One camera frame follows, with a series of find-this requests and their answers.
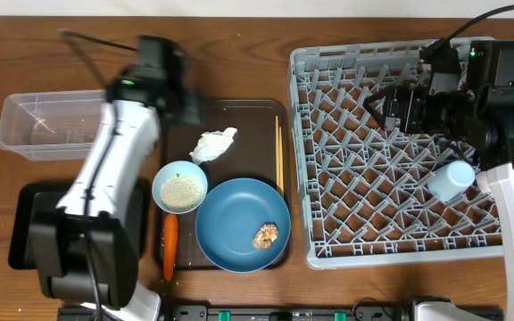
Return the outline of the orange carrot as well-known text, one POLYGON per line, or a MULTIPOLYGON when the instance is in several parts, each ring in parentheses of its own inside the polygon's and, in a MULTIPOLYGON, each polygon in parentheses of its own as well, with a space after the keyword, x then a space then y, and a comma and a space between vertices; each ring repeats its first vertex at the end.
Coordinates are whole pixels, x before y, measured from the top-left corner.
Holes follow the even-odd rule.
POLYGON ((163 277, 170 281, 173 277, 178 248, 178 216, 167 214, 163 223, 163 277))

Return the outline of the pink cup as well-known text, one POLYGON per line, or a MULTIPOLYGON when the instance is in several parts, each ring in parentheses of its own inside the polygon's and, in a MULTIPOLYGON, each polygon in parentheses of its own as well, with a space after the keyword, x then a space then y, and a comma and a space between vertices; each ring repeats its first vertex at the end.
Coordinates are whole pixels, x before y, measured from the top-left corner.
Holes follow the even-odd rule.
POLYGON ((477 186, 482 193, 491 193, 492 189, 489 185, 488 175, 486 171, 481 171, 476 177, 477 186))

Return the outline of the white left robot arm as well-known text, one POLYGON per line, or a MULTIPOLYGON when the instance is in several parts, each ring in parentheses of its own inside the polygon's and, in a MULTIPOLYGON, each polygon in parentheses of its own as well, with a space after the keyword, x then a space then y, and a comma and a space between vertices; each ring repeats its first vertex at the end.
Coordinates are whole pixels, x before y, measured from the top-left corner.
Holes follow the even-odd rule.
POLYGON ((156 320, 162 299, 138 277, 125 221, 146 156, 162 128, 200 125, 201 93, 184 85, 185 50, 142 36, 137 63, 105 86, 101 123, 77 178, 53 210, 36 212, 29 245, 47 298, 92 304, 92 319, 156 320))

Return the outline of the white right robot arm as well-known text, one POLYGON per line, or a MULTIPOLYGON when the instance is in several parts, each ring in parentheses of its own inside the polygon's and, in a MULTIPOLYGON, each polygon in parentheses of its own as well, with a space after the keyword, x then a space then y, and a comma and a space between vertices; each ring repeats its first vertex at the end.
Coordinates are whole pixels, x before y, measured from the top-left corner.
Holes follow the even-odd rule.
POLYGON ((475 148, 480 188, 490 193, 502 224, 507 278, 506 318, 514 320, 514 40, 474 40, 468 66, 446 39, 420 51, 430 86, 391 85, 363 107, 385 131, 441 135, 475 148))

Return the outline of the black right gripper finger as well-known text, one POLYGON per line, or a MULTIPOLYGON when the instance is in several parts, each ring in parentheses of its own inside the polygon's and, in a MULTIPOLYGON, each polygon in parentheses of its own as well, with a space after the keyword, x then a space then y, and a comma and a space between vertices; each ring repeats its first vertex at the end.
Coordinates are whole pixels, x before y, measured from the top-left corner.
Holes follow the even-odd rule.
POLYGON ((381 112, 379 112, 375 107, 372 106, 372 101, 365 100, 362 106, 377 122, 379 127, 381 129, 384 129, 386 124, 386 117, 381 112))
POLYGON ((393 86, 386 86, 385 88, 377 91, 376 93, 367 96, 364 99, 363 103, 364 104, 372 104, 373 102, 379 101, 381 99, 385 99, 393 91, 394 91, 393 86))

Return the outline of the white rice pile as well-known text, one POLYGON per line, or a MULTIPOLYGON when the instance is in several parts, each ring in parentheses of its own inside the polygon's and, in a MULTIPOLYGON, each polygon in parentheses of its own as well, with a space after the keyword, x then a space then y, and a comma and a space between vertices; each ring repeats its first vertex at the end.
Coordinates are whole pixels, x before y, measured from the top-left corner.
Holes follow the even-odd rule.
POLYGON ((172 212, 187 212, 197 206, 205 195, 205 189, 196 177, 177 174, 162 185, 162 204, 172 212))

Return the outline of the light blue cup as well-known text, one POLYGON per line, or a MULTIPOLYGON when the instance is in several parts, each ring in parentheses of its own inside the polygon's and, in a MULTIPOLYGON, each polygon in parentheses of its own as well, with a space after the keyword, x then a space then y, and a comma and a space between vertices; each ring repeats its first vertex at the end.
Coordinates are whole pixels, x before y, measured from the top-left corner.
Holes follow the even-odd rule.
POLYGON ((465 161, 456 160, 436 170, 427 187, 433 196, 447 202, 464 193, 475 179, 472 166, 465 161))

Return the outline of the light blue rice bowl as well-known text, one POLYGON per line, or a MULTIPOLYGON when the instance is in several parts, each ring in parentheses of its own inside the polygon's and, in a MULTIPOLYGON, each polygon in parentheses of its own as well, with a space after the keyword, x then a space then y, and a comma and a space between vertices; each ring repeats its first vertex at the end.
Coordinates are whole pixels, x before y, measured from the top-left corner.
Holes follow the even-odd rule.
POLYGON ((152 184, 154 202, 170 214, 195 210, 208 191, 203 170, 190 161, 173 161, 162 167, 152 184))

